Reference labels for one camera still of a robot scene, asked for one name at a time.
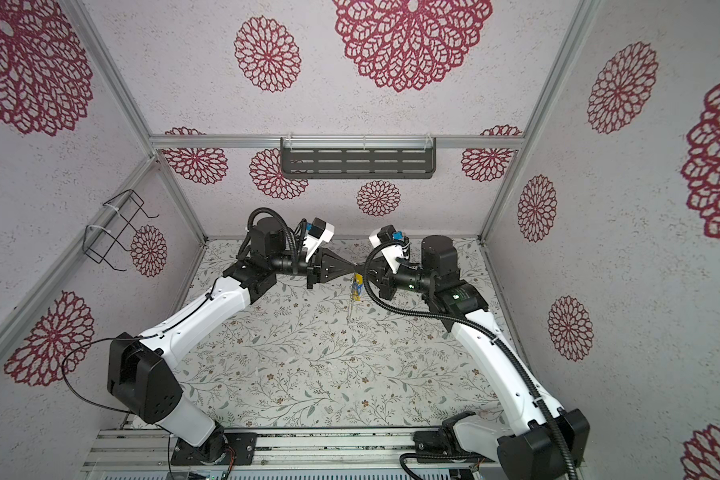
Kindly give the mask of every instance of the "floral tabletop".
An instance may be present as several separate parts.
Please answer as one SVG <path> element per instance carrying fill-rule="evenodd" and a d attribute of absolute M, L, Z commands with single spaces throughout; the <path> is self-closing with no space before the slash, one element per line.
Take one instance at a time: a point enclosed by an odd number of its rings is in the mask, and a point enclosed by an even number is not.
<path fill-rule="evenodd" d="M 412 259 L 420 240 L 412 240 Z M 476 239 L 455 239 L 461 277 L 473 283 L 508 339 Z M 192 300 L 234 262 L 238 240 L 210 242 Z M 367 240 L 334 240 L 337 254 L 363 261 Z M 470 355 L 439 320 L 388 313 L 352 276 L 306 288 L 279 276 L 255 304 L 228 319 L 175 370 L 184 392 L 225 426 L 430 426 L 464 410 L 498 420 L 501 406 Z M 398 292 L 393 303 L 426 310 Z M 135 428 L 148 428 L 135 418 Z"/>

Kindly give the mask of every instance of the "black wire rack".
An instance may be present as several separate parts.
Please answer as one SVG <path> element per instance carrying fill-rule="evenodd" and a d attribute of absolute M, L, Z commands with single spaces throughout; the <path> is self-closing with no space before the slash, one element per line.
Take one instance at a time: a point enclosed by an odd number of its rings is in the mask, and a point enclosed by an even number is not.
<path fill-rule="evenodd" d="M 122 199 L 124 195 L 126 197 L 123 200 L 122 205 L 115 206 L 113 204 L 113 202 L 116 203 L 118 200 Z M 133 214 L 131 216 L 125 217 L 122 213 L 122 209 L 128 205 L 129 201 L 134 203 L 134 205 L 136 206 L 136 210 L 133 212 Z M 105 262 L 107 265 L 110 266 L 110 268 L 112 268 L 112 270 L 117 270 L 118 272 L 125 272 L 125 271 L 127 271 L 127 269 L 116 268 L 115 265 L 111 264 L 106 259 L 106 256 L 109 254 L 110 251 L 112 251 L 112 248 L 115 245 L 119 245 L 120 248 L 122 248 L 124 251 L 130 252 L 130 248 L 126 248 L 125 245 L 123 245 L 120 242 L 120 236 L 123 234 L 123 232 L 128 227 L 130 227 L 134 231 L 134 233 L 138 231 L 138 230 L 136 230 L 134 225 L 131 223 L 131 221 L 138 215 L 139 212 L 144 214 L 144 216 L 146 216 L 147 218 L 157 218 L 160 215 L 159 214 L 158 215 L 149 215 L 147 212 L 145 212 L 144 211 L 144 200 L 132 189 L 128 189 L 128 190 L 120 192 L 119 194 L 115 195 L 114 197 L 108 199 L 102 205 L 112 208 L 113 210 L 115 210 L 117 215 L 110 218 L 110 220 L 108 222 L 106 222 L 105 225 L 86 225 L 85 226 L 85 232 L 83 232 L 83 253 L 88 258 L 90 258 L 91 260 L 96 262 L 97 264 L 101 264 L 102 262 Z M 117 235 L 112 235 L 112 230 L 108 229 L 107 227 L 117 217 L 125 220 L 125 225 L 123 225 L 123 228 L 120 229 L 120 232 L 118 232 Z M 88 235 L 89 235 L 89 232 L 91 232 L 92 230 L 100 230 L 100 231 L 104 232 L 109 238 L 112 239 L 112 243 L 106 248 L 106 251 L 104 252 L 104 254 L 100 254 L 99 252 L 97 252 L 94 249 L 94 244 L 96 243 L 96 238 L 98 236 L 96 236 L 94 238 L 94 240 L 90 242 L 90 245 L 88 244 L 88 240 L 89 240 Z"/>

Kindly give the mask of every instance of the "floral tablecloth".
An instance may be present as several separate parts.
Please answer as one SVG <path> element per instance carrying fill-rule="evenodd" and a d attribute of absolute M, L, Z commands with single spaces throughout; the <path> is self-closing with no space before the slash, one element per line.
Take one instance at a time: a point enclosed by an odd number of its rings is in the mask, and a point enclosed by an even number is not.
<path fill-rule="evenodd" d="M 412 240 L 412 259 L 420 240 Z M 510 333 L 476 239 L 455 239 L 461 276 Z M 187 300 L 234 262 L 238 240 L 210 242 Z M 362 261 L 367 240 L 327 245 Z M 390 314 L 365 293 L 350 300 L 352 276 L 307 290 L 280 276 L 255 304 L 198 344 L 175 371 L 185 394 L 225 426 L 429 426 L 463 410 L 498 420 L 501 406 L 470 355 L 437 320 Z M 426 310 L 420 296 L 394 304 Z M 139 418 L 134 428 L 148 428 Z"/>

